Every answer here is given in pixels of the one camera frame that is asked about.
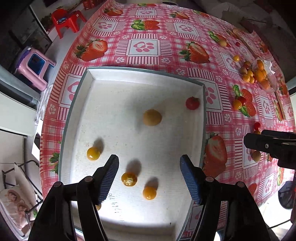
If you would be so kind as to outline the brown kiwi berry front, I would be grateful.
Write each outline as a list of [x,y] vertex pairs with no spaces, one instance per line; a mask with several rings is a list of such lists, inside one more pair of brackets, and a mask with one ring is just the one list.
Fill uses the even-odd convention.
[[261,152],[260,151],[254,151],[251,155],[253,161],[259,162],[261,159]]

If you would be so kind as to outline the orange cherry tomato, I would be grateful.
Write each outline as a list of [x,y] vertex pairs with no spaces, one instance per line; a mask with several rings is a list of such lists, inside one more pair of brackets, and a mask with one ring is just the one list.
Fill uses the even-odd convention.
[[240,110],[242,108],[242,103],[238,99],[234,99],[234,101],[232,102],[232,106],[234,110]]

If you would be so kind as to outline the dark yellow cherry tomato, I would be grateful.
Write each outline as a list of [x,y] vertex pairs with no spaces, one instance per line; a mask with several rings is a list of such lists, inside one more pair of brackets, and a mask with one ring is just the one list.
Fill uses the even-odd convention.
[[132,187],[137,183],[137,176],[132,172],[125,172],[121,176],[121,181],[125,186]]

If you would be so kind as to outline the red cherry tomato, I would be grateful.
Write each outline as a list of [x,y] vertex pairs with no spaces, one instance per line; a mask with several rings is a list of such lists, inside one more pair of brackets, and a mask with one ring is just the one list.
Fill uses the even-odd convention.
[[253,125],[253,129],[254,129],[255,131],[259,131],[260,128],[261,128],[261,124],[260,124],[260,122],[258,122],[258,121],[255,122],[254,125]]
[[243,96],[238,97],[237,100],[241,102],[242,106],[247,102],[247,99]]
[[189,110],[196,110],[200,106],[200,100],[192,96],[186,100],[185,105],[186,105],[186,108]]

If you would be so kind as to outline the red cherry tomato top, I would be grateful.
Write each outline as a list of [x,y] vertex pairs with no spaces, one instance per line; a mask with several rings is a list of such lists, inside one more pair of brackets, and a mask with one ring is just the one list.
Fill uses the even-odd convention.
[[253,129],[254,129],[255,131],[259,131],[260,128],[261,128],[261,124],[260,124],[260,122],[258,122],[258,121],[255,122],[254,125],[253,125]]

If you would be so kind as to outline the wooden stick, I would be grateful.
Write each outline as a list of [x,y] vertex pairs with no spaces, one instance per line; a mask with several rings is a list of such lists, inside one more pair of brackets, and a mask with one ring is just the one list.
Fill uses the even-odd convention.
[[280,110],[280,113],[281,113],[281,117],[282,117],[283,120],[286,120],[285,112],[284,112],[284,109],[283,109],[283,106],[282,106],[282,103],[281,103],[280,96],[279,96],[277,91],[274,94],[275,94],[276,100],[278,102],[278,107],[279,107],[279,110]]

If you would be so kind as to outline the pink strawberry tablecloth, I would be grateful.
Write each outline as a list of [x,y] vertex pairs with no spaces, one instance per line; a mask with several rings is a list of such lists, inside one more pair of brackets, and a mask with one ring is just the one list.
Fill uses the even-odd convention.
[[[227,47],[219,45],[227,41]],[[239,55],[235,62],[233,56]],[[286,120],[275,94],[255,81],[256,58],[271,61]],[[295,119],[283,72],[254,33],[196,10],[165,4],[120,4],[106,1],[74,40],[57,73],[47,104],[41,137],[41,185],[44,194],[58,179],[59,153],[70,105],[88,67],[126,66],[189,77],[204,83],[206,92],[206,137],[218,149],[227,150],[225,171],[218,180],[243,181],[258,205],[275,196],[293,170],[278,167],[276,159],[262,154],[251,158],[243,137],[261,130],[295,131]],[[247,102],[234,110],[232,102],[243,96]]]

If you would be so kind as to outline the clear plastic fruit bag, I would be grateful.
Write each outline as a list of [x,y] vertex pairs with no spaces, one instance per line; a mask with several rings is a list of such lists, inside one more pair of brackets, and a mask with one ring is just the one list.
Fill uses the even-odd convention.
[[267,75],[262,58],[256,58],[252,64],[252,71],[255,81],[259,87],[267,93],[273,93],[277,88],[277,80],[275,74]]

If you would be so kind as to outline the yellow cherry tomato in tray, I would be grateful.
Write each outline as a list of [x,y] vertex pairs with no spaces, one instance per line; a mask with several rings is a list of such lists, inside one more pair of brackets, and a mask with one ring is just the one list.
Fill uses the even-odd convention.
[[100,155],[100,150],[97,147],[90,147],[86,153],[86,156],[90,161],[97,160],[100,157]]

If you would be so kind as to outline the yellow tomato near pile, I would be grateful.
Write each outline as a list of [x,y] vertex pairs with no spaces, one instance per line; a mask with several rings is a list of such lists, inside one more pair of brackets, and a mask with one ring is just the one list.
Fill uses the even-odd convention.
[[233,60],[234,60],[235,62],[238,62],[238,61],[240,60],[239,55],[235,55],[235,56],[233,56]]

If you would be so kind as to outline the yellow fruit far table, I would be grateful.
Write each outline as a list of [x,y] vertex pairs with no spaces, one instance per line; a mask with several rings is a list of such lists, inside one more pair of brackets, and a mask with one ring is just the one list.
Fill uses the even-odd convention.
[[219,45],[221,46],[221,47],[227,47],[227,41],[226,40],[220,40],[219,41]]

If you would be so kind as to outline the white rectangular tray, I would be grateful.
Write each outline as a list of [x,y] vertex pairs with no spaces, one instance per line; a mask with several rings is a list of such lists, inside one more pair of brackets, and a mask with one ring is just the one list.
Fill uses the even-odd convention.
[[[200,100],[186,108],[189,97]],[[162,115],[146,126],[143,114]],[[119,158],[118,172],[98,212],[110,240],[179,240],[193,203],[180,171],[180,157],[201,165],[205,149],[205,85],[172,74],[126,67],[87,69],[76,89],[60,150],[59,180],[77,183]],[[100,157],[88,160],[90,147]],[[125,186],[121,176],[132,172],[137,183]],[[154,187],[153,200],[143,197]]]

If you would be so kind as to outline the brown longan in tray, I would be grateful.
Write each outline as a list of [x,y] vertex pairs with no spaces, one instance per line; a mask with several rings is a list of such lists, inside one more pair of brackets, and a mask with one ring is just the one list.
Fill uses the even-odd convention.
[[143,114],[143,123],[146,126],[156,126],[162,121],[162,115],[155,109],[148,109]]

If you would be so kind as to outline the pink plastic stool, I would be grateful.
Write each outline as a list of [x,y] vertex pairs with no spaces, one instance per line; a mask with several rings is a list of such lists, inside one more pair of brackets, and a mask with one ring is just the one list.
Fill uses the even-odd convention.
[[23,75],[34,87],[44,91],[48,86],[44,76],[49,66],[55,67],[56,62],[46,57],[37,49],[26,47],[16,59],[15,73]]

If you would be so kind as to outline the red plastic chair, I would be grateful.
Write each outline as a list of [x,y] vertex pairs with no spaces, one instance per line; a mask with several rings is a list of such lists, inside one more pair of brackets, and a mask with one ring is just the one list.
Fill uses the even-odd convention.
[[86,18],[82,15],[81,11],[68,12],[64,9],[55,10],[51,14],[51,18],[60,39],[63,38],[63,35],[61,33],[62,28],[68,28],[71,29],[72,32],[77,33],[80,30],[77,19],[81,18],[81,20],[85,23],[87,21]]

